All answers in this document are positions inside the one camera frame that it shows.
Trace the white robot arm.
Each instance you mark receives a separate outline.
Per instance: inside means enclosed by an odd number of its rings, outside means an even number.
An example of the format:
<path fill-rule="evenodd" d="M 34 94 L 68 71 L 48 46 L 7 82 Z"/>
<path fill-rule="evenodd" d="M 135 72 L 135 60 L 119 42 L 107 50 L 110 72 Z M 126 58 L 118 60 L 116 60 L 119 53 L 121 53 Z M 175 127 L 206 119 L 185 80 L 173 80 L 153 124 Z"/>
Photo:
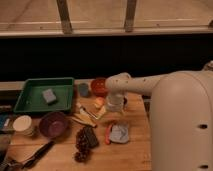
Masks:
<path fill-rule="evenodd" d="M 150 98 L 152 171 L 213 171 L 213 71 L 106 79 L 105 108 L 121 112 L 126 93 Z"/>

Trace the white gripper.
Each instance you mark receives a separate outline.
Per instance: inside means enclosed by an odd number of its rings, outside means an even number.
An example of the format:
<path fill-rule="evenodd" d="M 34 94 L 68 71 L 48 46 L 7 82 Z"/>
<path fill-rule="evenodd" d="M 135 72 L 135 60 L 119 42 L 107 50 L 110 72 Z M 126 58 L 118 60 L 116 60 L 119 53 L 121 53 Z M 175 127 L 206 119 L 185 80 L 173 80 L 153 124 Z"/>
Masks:
<path fill-rule="evenodd" d="M 103 106 L 97 112 L 97 119 L 101 119 L 107 113 L 107 110 L 110 112 L 121 112 L 123 107 L 124 95 L 119 93 L 109 93 L 106 98 L 106 108 Z"/>

